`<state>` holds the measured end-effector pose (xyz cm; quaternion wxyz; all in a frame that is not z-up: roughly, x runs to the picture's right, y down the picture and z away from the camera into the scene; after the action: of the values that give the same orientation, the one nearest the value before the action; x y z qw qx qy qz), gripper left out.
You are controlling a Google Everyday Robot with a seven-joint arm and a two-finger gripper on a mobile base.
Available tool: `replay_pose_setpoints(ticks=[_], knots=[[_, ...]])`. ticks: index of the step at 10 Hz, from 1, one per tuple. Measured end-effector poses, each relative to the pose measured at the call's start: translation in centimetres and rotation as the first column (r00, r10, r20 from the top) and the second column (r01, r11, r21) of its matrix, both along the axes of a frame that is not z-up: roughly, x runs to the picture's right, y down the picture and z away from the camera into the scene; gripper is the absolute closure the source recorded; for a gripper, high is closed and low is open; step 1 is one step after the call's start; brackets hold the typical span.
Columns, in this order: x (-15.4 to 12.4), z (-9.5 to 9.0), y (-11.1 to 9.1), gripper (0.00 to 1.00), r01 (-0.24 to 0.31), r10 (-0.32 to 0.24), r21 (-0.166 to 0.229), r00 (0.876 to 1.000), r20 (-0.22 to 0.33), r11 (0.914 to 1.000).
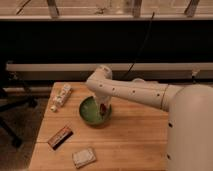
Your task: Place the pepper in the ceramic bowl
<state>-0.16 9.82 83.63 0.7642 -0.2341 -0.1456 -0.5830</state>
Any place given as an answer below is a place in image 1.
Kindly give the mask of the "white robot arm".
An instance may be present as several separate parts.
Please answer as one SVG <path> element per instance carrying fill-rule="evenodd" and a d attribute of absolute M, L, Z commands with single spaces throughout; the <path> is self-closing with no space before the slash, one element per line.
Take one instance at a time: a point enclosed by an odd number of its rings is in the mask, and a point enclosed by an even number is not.
<path fill-rule="evenodd" d="M 104 65 L 86 86 L 100 98 L 118 97 L 168 113 L 167 171 L 213 171 L 213 87 L 117 81 Z"/>

